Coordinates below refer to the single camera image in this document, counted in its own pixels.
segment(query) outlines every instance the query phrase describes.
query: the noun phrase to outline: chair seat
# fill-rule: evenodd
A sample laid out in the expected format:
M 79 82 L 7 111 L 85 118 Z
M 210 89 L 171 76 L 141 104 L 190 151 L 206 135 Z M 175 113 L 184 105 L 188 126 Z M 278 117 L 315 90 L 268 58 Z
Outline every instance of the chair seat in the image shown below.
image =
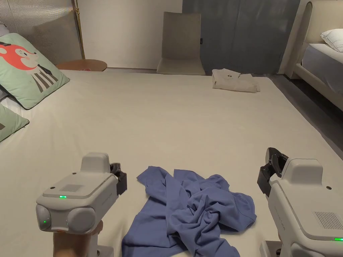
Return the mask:
M 162 58 L 157 67 L 158 74 L 205 75 L 200 59 L 171 60 Z

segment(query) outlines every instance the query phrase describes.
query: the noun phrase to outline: speaker grille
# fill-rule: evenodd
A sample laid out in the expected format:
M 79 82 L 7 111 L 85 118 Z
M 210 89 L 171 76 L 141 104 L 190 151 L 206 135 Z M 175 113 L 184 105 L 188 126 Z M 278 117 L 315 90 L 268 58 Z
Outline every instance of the speaker grille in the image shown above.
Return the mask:
M 319 225 L 323 229 L 338 229 L 343 230 L 343 222 L 341 218 L 334 212 L 314 211 Z
M 73 185 L 69 184 L 60 189 L 61 192 L 77 192 L 83 185 Z

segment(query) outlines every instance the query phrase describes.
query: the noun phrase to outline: gray robotic hand device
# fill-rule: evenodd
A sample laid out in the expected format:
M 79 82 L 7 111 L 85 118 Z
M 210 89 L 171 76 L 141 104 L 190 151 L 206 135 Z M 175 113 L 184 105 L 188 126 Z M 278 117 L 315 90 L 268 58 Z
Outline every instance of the gray robotic hand device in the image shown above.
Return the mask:
M 80 172 L 51 185 L 37 199 L 39 229 L 46 232 L 87 234 L 92 232 L 118 196 L 127 189 L 120 164 L 110 164 L 107 154 L 89 153 L 82 158 Z M 98 246 L 92 236 L 87 257 L 114 256 L 111 247 Z
M 262 257 L 343 257 L 342 198 L 322 184 L 322 175 L 315 159 L 267 150 L 257 183 L 281 241 L 263 241 Z

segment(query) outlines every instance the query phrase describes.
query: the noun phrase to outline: mattress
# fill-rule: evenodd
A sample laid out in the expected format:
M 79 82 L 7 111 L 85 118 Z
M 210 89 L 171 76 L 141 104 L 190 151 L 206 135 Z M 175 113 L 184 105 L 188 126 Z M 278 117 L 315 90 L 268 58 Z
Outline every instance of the mattress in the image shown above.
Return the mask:
M 149 165 L 220 174 L 231 191 L 252 196 L 256 223 L 222 235 L 241 256 L 260 256 L 262 239 L 278 240 L 256 183 L 268 147 L 318 159 L 324 185 L 343 190 L 342 160 L 268 78 L 256 78 L 261 92 L 252 94 L 212 89 L 210 76 L 63 72 L 71 81 L 23 110 L 30 124 L 0 143 L 2 256 L 51 256 L 52 233 L 39 231 L 35 200 L 79 171 L 88 152 L 108 153 L 127 173 L 128 190 L 103 218 L 99 235 L 115 256 L 147 200 L 136 177 Z
M 334 92 L 343 95 L 343 53 L 327 44 L 309 44 L 302 66 Z

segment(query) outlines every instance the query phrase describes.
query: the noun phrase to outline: upholstered headboard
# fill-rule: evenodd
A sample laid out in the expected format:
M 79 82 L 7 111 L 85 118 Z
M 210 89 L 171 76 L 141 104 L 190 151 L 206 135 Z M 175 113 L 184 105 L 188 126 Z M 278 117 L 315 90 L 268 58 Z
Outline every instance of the upholstered headboard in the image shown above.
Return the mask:
M 292 78 L 308 44 L 324 43 L 320 34 L 335 28 L 343 28 L 343 0 L 308 1 L 285 74 Z

